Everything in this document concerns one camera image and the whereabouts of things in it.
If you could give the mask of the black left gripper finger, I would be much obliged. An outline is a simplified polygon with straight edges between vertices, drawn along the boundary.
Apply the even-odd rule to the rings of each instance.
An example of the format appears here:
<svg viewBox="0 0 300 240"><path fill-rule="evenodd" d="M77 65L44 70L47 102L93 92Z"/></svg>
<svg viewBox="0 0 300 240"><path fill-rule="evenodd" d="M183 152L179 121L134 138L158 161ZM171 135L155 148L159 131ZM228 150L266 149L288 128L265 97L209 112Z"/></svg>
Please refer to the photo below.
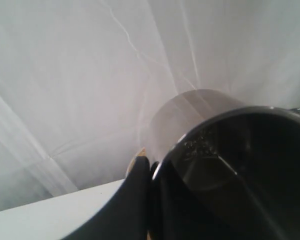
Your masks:
<svg viewBox="0 0 300 240"><path fill-rule="evenodd" d="M138 159L112 198L87 222L68 235L70 240L145 240L150 163Z"/></svg>

